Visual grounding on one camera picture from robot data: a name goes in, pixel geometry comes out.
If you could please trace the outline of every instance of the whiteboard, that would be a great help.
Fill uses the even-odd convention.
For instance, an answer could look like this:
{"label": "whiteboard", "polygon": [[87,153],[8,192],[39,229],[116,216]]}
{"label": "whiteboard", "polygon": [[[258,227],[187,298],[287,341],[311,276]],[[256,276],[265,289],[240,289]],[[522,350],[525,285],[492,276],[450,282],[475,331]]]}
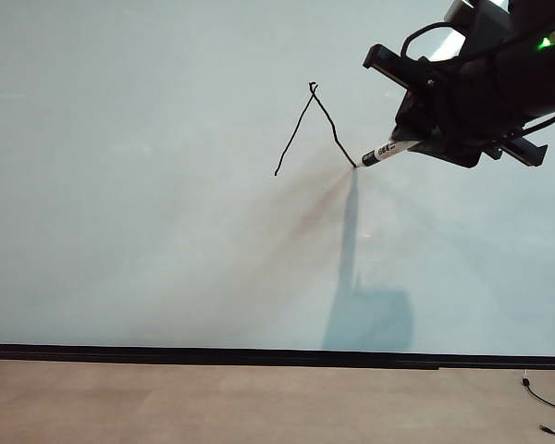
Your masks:
{"label": "whiteboard", "polygon": [[447,0],[0,0],[0,342],[555,355],[545,165],[352,172]]}

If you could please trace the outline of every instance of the power cord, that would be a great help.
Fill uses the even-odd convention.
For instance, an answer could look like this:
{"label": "power cord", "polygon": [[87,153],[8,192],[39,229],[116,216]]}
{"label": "power cord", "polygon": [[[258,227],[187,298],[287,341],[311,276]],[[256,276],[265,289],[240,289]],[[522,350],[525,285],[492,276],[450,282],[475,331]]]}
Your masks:
{"label": "power cord", "polygon": [[555,408],[555,404],[547,401],[544,398],[541,398],[540,396],[538,396],[531,388],[530,388],[530,380],[525,376],[522,378],[522,385],[524,386],[524,388],[526,389],[526,391],[528,391],[528,393],[530,393],[532,396],[534,396],[535,398],[537,398],[539,401],[546,403],[547,405],[550,405],[551,407]]}
{"label": "power cord", "polygon": [[546,425],[541,424],[538,428],[540,428],[543,432],[549,433],[550,435],[553,435],[555,437],[555,430],[551,430]]}
{"label": "power cord", "polygon": [[[538,396],[531,388],[530,388],[530,379],[528,379],[526,377],[526,370],[524,370],[524,377],[522,378],[522,385],[524,386],[524,388],[526,389],[526,391],[528,391],[528,393],[530,393],[533,397],[535,397],[537,400],[550,405],[551,407],[555,408],[555,404],[552,402],[547,401],[544,398],[541,398],[540,396]],[[550,435],[553,435],[555,437],[555,430],[547,427],[546,425],[539,425],[538,428],[540,428],[543,432],[548,433]]]}

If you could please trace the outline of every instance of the beige floor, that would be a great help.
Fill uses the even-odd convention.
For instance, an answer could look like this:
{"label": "beige floor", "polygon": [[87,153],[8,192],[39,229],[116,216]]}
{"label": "beige floor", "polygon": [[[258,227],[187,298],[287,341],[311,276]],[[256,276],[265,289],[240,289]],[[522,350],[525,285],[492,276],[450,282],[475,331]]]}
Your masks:
{"label": "beige floor", "polygon": [[[512,370],[0,361],[2,443],[555,443]],[[529,372],[555,401],[555,372]]]}

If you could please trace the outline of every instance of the black cable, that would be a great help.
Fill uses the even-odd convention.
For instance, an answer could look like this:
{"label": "black cable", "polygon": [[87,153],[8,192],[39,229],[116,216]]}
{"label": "black cable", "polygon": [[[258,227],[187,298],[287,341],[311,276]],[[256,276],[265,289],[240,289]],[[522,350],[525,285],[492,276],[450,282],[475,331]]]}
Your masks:
{"label": "black cable", "polygon": [[405,39],[405,42],[403,42],[403,46],[401,48],[401,57],[410,58],[407,56],[407,50],[409,49],[409,45],[411,44],[411,42],[420,35],[424,35],[426,32],[436,30],[438,28],[453,28],[455,31],[458,32],[454,25],[452,25],[448,21],[438,21],[436,23],[432,23],[431,25],[424,26],[421,30],[417,30]]}
{"label": "black cable", "polygon": [[533,132],[542,130],[552,124],[555,123],[555,116],[548,118],[547,120],[545,120],[544,122],[538,123],[533,127],[527,128],[527,129],[523,129],[522,131],[518,131],[518,132],[513,132],[512,134],[509,134],[506,138],[502,139],[501,142],[509,142],[509,141],[513,141],[514,139],[519,139],[521,137],[527,136],[528,134],[531,134]]}
{"label": "black cable", "polygon": [[[528,31],[524,34],[521,34],[518,37],[507,40],[505,42],[498,43],[495,46],[492,46],[491,48],[488,48],[488,49],[485,49],[485,50],[482,50],[482,51],[478,51],[476,53],[472,53],[471,55],[457,55],[455,57],[449,58],[448,60],[435,60],[435,61],[427,60],[426,63],[441,66],[441,65],[448,65],[448,64],[453,64],[453,63],[457,63],[457,62],[460,62],[460,63],[472,62],[473,60],[477,60],[479,58],[483,58],[483,57],[487,57],[487,56],[493,56],[496,53],[498,53],[499,51],[503,51],[505,49],[511,48],[514,45],[516,45],[520,42],[523,42],[526,39],[531,38],[535,34],[544,31],[547,28],[547,26],[549,26],[550,24],[553,23],[553,21],[555,21],[555,16],[551,17],[551,19],[544,22],[543,25],[538,26],[538,27],[534,27],[532,30],[530,30],[530,31]],[[418,31],[414,32],[409,37],[407,37],[407,39],[405,39],[405,42],[403,43],[403,46],[402,46],[402,49],[401,49],[401,57],[410,58],[406,54],[407,49],[409,47],[409,43],[411,43],[412,40],[416,39],[420,35],[423,35],[426,32],[434,30],[436,28],[453,28],[458,33],[461,33],[458,30],[456,30],[448,22],[439,21],[437,23],[432,23],[431,25],[425,26],[421,30],[418,30]]]}
{"label": "black cable", "polygon": [[550,405],[551,407],[555,408],[555,404],[553,404],[552,402],[549,402],[547,400],[545,400],[544,398],[541,398],[540,396],[538,396],[531,388],[530,388],[530,381],[528,380],[527,377],[523,377],[522,378],[522,385],[526,388],[526,390],[528,391],[528,393],[530,393],[532,396],[534,396],[535,398],[537,398],[539,401],[546,403],[547,405]]}
{"label": "black cable", "polygon": [[339,143],[339,139],[337,137],[337,130],[335,129],[335,123],[333,123],[333,120],[331,119],[331,116],[329,115],[329,113],[327,112],[327,110],[325,109],[325,107],[323,106],[323,104],[321,104],[321,101],[318,100],[318,97],[316,97],[315,95],[315,90],[316,87],[313,89],[313,85],[316,85],[316,83],[314,83],[313,81],[311,81],[308,84],[308,87],[311,90],[311,94],[313,95],[314,99],[316,100],[316,102],[318,103],[318,105],[321,107],[321,109],[323,110],[323,112],[325,113],[325,116],[327,116],[327,120],[329,121],[329,123],[331,124],[331,129],[333,130],[333,138],[335,139],[335,143],[338,145],[338,147],[340,148],[340,150],[343,152],[343,154],[347,157],[347,159],[350,161],[350,164],[354,167],[357,168],[358,166],[355,164],[355,162],[353,162],[352,158],[350,157],[350,155],[348,154],[347,151],[345,151],[345,148],[343,148],[343,146],[341,145],[341,143]]}
{"label": "black cable", "polygon": [[288,144],[286,145],[286,148],[284,148],[284,151],[282,152],[281,157],[279,158],[279,164],[277,165],[276,171],[274,172],[274,176],[278,175],[278,171],[281,168],[281,163],[284,161],[284,155],[286,155],[286,152],[288,151],[288,148],[290,148],[290,145],[291,145],[292,141],[294,140],[294,136],[296,135],[296,132],[298,131],[298,128],[300,127],[300,124],[302,122],[302,118],[304,117],[304,113],[306,113],[306,110],[308,109],[311,102],[313,101],[313,98],[315,97],[315,90],[316,90],[316,88],[318,88],[318,85],[316,83],[314,85],[316,85],[316,86],[314,87],[314,89],[311,87],[311,96],[308,99],[308,102],[306,103],[306,106],[302,110],[302,113],[300,114],[300,117],[298,117],[298,123],[296,124],[296,128],[294,129],[294,132],[292,132],[290,140],[288,141]]}
{"label": "black cable", "polygon": [[550,435],[553,435],[555,437],[555,430],[551,430],[550,428],[548,428],[546,425],[540,425],[539,428],[545,432],[545,433],[549,433]]}

